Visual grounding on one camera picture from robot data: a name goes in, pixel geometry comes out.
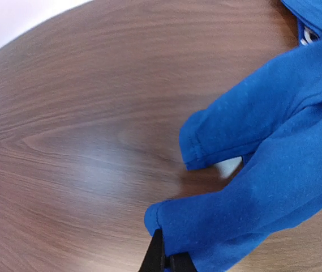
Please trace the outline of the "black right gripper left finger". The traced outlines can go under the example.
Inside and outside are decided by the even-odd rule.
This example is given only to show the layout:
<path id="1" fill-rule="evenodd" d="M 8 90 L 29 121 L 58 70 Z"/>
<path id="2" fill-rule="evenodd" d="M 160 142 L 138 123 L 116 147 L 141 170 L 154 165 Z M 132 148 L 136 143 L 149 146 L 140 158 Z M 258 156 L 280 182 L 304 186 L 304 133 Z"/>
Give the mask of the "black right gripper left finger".
<path id="1" fill-rule="evenodd" d="M 139 272 L 164 272 L 166 264 L 164 238 L 161 229 L 156 229 L 142 261 Z"/>

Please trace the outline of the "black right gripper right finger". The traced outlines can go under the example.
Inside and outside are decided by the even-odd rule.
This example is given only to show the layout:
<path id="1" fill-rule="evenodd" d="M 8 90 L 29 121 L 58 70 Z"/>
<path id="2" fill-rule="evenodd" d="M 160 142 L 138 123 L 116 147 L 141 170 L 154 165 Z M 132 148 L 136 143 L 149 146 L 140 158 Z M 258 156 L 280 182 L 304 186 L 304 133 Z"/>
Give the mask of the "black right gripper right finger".
<path id="1" fill-rule="evenodd" d="M 178 253 L 169 257 L 169 268 L 171 272 L 196 272 L 189 253 Z"/>

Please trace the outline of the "blue printed t-shirt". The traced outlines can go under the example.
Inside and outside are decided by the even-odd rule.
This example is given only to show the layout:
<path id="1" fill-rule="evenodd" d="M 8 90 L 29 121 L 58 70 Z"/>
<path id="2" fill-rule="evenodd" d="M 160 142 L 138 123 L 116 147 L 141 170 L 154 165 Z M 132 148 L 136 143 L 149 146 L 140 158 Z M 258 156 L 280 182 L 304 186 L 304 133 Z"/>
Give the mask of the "blue printed t-shirt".
<path id="1" fill-rule="evenodd" d="M 269 235 L 322 209 L 322 1 L 285 1 L 299 46 L 194 113 L 179 133 L 189 171 L 243 163 L 221 191 L 151 205 L 166 264 L 189 253 L 196 271 L 226 271 Z"/>

